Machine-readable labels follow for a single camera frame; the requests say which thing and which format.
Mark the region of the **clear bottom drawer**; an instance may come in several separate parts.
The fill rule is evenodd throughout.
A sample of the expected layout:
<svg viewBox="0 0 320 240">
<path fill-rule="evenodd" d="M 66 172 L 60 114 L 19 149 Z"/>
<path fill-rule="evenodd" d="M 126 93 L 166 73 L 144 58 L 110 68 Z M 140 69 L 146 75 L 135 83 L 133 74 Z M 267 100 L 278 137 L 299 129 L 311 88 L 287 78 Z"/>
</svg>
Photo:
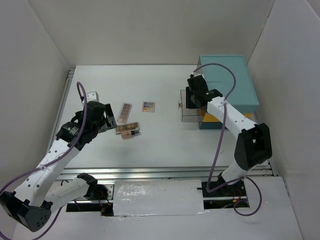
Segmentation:
<svg viewBox="0 0 320 240">
<path fill-rule="evenodd" d="M 186 91 L 181 89 L 179 93 L 178 109 L 180 110 L 181 121 L 186 123 L 199 123 L 204 115 L 201 109 L 187 108 Z"/>
</svg>

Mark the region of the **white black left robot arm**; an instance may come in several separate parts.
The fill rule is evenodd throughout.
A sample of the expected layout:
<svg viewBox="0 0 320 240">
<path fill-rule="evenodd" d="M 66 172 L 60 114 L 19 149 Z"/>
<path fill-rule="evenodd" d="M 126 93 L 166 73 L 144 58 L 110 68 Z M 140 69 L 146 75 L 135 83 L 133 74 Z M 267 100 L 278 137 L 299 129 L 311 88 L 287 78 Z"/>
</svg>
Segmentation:
<svg viewBox="0 0 320 240">
<path fill-rule="evenodd" d="M 6 213 L 29 229 L 39 231 L 53 212 L 77 198 L 96 200 L 107 188 L 87 173 L 52 190 L 51 186 L 66 165 L 99 133 L 116 128 L 110 104 L 90 101 L 75 113 L 71 121 L 62 125 L 48 153 L 14 191 L 4 191 L 0 204 Z"/>
</svg>

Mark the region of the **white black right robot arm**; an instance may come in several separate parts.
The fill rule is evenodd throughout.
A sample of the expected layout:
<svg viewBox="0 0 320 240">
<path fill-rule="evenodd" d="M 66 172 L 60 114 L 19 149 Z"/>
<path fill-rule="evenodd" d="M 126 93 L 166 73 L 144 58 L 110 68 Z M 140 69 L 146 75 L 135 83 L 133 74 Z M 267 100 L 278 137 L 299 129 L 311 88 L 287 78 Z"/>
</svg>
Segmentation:
<svg viewBox="0 0 320 240">
<path fill-rule="evenodd" d="M 228 196 L 235 190 L 235 183 L 245 177 L 248 171 L 272 157 L 270 129 L 266 124 L 258 124 L 244 116 L 218 90 L 209 90 L 203 75 L 191 74 L 187 82 L 186 91 L 193 104 L 206 109 L 207 113 L 222 123 L 206 191 L 212 193 L 218 190 L 221 195 Z M 225 129 L 236 138 L 233 162 L 219 174 L 217 186 L 210 188 Z"/>
</svg>

